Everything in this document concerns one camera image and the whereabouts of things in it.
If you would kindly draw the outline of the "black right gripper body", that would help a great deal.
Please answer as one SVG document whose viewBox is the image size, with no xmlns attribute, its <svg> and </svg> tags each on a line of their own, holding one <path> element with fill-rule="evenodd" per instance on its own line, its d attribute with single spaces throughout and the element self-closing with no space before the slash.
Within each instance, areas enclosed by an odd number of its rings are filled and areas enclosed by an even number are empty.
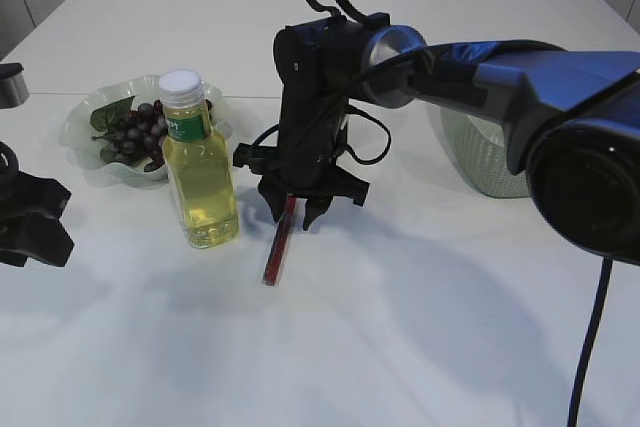
<svg viewBox="0 0 640 427">
<path fill-rule="evenodd" d="M 336 165 L 346 142 L 348 99 L 362 94 L 342 89 L 362 72 L 362 53 L 376 30 L 389 25 L 387 13 L 374 13 L 362 23 L 340 15 L 281 29 L 273 43 L 283 84 L 277 144 L 240 144 L 233 164 L 249 167 L 260 181 L 282 183 L 289 196 L 345 197 L 363 205 L 369 184 Z"/>
</svg>

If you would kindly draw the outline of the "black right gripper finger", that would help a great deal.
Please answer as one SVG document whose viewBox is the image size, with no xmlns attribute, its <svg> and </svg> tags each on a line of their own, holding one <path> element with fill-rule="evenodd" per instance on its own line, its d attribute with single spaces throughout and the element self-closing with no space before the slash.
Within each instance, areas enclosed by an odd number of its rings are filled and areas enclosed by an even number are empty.
<svg viewBox="0 0 640 427">
<path fill-rule="evenodd" d="M 258 192 L 269 206 L 273 221 L 278 223 L 288 202 L 287 188 L 280 182 L 260 181 Z"/>
<path fill-rule="evenodd" d="M 329 210 L 332 200 L 332 196 L 314 196 L 306 200 L 302 224 L 304 231 L 308 231 L 312 223 Z"/>
</svg>

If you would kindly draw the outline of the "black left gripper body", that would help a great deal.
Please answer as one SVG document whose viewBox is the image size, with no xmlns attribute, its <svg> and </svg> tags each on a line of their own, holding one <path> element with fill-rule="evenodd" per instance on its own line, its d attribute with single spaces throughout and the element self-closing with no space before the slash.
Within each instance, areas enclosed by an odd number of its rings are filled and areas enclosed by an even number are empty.
<svg viewBox="0 0 640 427">
<path fill-rule="evenodd" d="M 71 192 L 60 182 L 20 170 L 14 151 L 1 145 L 1 262 L 29 259 L 63 267 L 74 242 L 61 223 Z"/>
</svg>

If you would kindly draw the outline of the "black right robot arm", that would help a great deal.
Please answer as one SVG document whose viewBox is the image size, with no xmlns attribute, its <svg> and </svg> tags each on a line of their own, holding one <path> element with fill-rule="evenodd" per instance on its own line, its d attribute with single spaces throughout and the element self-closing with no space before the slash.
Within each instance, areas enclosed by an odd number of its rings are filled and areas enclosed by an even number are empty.
<svg viewBox="0 0 640 427">
<path fill-rule="evenodd" d="M 398 109 L 420 99 L 497 124 L 506 166 L 524 174 L 545 221 L 595 255 L 639 260 L 639 56 L 567 51 L 531 40 L 427 45 L 384 13 L 333 14 L 288 26 L 273 44 L 283 84 L 273 147 L 239 145 L 274 218 L 288 197 L 304 220 L 336 197 L 365 202 L 368 184 L 340 168 L 346 123 L 362 101 Z"/>
</svg>

